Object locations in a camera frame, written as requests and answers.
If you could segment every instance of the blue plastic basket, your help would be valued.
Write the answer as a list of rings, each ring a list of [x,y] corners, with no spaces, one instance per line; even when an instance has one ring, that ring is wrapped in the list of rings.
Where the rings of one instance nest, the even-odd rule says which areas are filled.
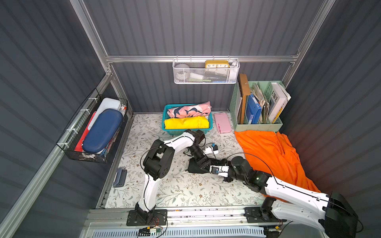
[[[169,119],[169,115],[167,114],[168,109],[175,108],[175,107],[182,107],[182,106],[192,106],[194,103],[191,104],[168,104],[164,107],[164,112],[163,112],[163,120],[162,120],[162,129],[163,131],[166,131],[168,134],[173,135],[173,136],[179,136],[181,135],[186,129],[165,129],[165,124],[164,120]],[[191,130],[202,130],[204,134],[206,134],[208,131],[210,131],[213,128],[213,116],[212,114],[209,115],[208,117],[209,120],[209,128],[189,128]]]

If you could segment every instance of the pink patterned cloth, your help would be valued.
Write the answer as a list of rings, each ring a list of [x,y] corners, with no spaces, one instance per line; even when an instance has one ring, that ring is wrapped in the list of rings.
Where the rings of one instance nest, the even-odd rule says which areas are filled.
[[[171,108],[168,109],[167,114],[170,118],[208,116],[211,109],[210,102],[206,102],[198,105]]]

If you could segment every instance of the white wire basket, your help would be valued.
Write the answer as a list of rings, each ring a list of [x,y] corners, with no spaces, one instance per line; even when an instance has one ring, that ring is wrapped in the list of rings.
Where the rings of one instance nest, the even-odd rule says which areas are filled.
[[[206,69],[206,58],[174,58],[173,78],[177,84],[234,84],[237,82],[240,64],[237,58],[216,58],[227,60],[229,68]]]

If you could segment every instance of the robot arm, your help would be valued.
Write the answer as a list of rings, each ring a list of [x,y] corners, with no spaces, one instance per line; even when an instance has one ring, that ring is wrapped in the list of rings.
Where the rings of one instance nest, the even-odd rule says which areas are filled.
[[[168,141],[155,140],[143,161],[146,173],[144,190],[141,199],[135,205],[138,216],[146,223],[153,217],[155,209],[155,198],[161,179],[164,178],[169,169],[173,155],[179,151],[189,148],[199,167],[209,172],[211,161],[202,152],[198,144],[205,138],[201,130],[186,130],[180,136]]]
[[[286,183],[271,174],[254,170],[240,156],[221,165],[221,161],[210,159],[198,146],[204,138],[201,130],[186,130],[168,141],[155,140],[143,162],[146,180],[143,195],[135,206],[138,216],[146,224],[152,220],[158,186],[170,169],[173,155],[189,148],[203,172],[223,176],[226,182],[242,181],[254,192],[290,202],[267,197],[260,208],[264,220],[276,217],[296,221],[325,231],[330,238],[355,237],[358,216],[342,195],[333,193],[328,196]]]
[[[356,236],[358,216],[339,193],[329,196],[289,184],[271,174],[253,170],[240,156],[232,159],[228,175],[242,181],[252,191],[290,202],[267,197],[260,208],[264,220],[274,216],[296,221],[325,231],[330,238]]]

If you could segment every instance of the floral floor mat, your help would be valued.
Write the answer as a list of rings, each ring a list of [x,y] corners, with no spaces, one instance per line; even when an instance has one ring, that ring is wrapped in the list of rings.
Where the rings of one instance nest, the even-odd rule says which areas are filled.
[[[164,132],[161,125],[162,114],[135,115],[119,163],[119,168],[127,170],[126,182],[124,187],[111,188],[106,208],[132,208],[140,200],[144,188],[144,171],[140,167],[142,154],[156,139],[164,141],[174,137]],[[206,143],[210,142],[218,146],[217,159],[243,151],[234,132],[219,134],[215,122],[213,129],[206,134]],[[264,196],[251,191],[239,181],[227,183],[221,176],[188,173],[189,159],[182,151],[174,155],[170,171],[162,180],[156,195],[157,207],[262,204]]]

